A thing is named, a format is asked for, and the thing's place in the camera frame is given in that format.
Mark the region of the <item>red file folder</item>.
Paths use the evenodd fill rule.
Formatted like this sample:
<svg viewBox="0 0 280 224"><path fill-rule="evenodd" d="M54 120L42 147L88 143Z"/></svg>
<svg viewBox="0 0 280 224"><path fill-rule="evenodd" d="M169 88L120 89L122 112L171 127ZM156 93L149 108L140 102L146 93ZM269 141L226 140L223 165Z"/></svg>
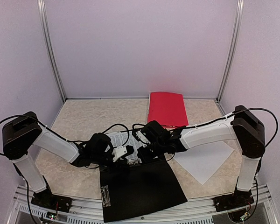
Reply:
<svg viewBox="0 0 280 224"><path fill-rule="evenodd" d="M187 126L183 95L171 92L151 92L147 122L157 121L164 127Z"/></svg>

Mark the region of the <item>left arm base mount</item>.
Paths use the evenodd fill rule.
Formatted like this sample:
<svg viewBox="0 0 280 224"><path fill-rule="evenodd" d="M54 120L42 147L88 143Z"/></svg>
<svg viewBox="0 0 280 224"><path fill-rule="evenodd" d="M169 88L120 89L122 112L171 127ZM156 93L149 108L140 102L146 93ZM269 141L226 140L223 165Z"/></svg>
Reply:
<svg viewBox="0 0 280 224"><path fill-rule="evenodd" d="M31 199L31 203L49 210L69 213L72 205L72 199L70 197L54 194L46 196L34 194Z"/></svg>

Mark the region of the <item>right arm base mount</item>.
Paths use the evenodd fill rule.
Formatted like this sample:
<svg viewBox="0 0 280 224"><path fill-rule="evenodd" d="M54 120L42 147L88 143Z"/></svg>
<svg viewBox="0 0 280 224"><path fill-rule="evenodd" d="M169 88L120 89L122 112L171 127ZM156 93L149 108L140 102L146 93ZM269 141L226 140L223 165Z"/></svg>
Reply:
<svg viewBox="0 0 280 224"><path fill-rule="evenodd" d="M216 212L232 210L254 203L252 196L236 196L234 194L222 195L213 198Z"/></svg>

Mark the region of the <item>black book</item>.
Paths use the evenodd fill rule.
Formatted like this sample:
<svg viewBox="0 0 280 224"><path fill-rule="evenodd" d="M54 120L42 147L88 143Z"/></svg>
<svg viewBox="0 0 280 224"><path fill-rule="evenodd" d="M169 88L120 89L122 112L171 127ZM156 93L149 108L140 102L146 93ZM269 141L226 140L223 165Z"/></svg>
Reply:
<svg viewBox="0 0 280 224"><path fill-rule="evenodd" d="M168 209L187 198L167 161L100 168L100 187L108 185L111 206L103 208L104 222L121 221Z"/></svg>

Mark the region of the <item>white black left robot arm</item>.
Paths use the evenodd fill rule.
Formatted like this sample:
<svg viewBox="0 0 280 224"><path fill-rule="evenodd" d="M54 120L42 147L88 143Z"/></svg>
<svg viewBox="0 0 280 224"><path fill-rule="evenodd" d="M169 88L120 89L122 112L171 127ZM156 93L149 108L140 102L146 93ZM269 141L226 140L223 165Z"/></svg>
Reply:
<svg viewBox="0 0 280 224"><path fill-rule="evenodd" d="M12 161L37 199L45 207L56 203L56 197L49 192L49 186L41 175L28 150L40 147L71 164L83 168L92 164L117 167L126 165L127 156L134 153L127 142L115 147L105 133L96 133L88 141L70 141L42 124L34 112L13 116L2 128L3 154Z"/></svg>

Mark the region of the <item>printed text paper sheet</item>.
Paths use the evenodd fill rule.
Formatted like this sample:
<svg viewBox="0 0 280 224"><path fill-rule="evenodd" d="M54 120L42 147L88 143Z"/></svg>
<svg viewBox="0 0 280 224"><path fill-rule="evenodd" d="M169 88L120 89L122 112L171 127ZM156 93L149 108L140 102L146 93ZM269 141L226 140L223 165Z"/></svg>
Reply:
<svg viewBox="0 0 280 224"><path fill-rule="evenodd" d="M111 143L114 147L123 145L128 137L127 132L113 132L113 133L108 133L107 134L108 137L110 137L111 139ZM133 135L132 132L129 132L129 139L128 142L125 144L125 146L132 146L134 149L134 152L129 155L126 156L126 158L128 160L133 160L133 159L138 159L137 153L138 153L138 148L140 148L141 146L143 146L143 144L139 141L137 141Z"/></svg>

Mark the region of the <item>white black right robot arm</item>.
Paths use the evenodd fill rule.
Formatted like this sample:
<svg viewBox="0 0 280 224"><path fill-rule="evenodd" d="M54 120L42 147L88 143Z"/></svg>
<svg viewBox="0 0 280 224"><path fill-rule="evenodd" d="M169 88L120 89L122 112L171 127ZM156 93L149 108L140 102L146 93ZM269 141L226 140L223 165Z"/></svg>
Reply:
<svg viewBox="0 0 280 224"><path fill-rule="evenodd" d="M139 130L132 130L133 137L143 143L137 156L146 163L164 153L186 152L209 143L234 140L242 154L242 163L236 192L229 197L233 207L239 207L247 198L257 173L259 161L266 150L264 124L242 105L215 120L194 126L181 126L172 130L153 120Z"/></svg>

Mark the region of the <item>white paper sheet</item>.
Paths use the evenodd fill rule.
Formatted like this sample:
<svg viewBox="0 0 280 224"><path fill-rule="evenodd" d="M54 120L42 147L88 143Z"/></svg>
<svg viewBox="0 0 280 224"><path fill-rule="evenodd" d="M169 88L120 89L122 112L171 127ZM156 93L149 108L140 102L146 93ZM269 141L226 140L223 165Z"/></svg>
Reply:
<svg viewBox="0 0 280 224"><path fill-rule="evenodd" d="M226 143L197 146L186 152L176 153L174 159L201 185L205 184L234 151Z"/></svg>

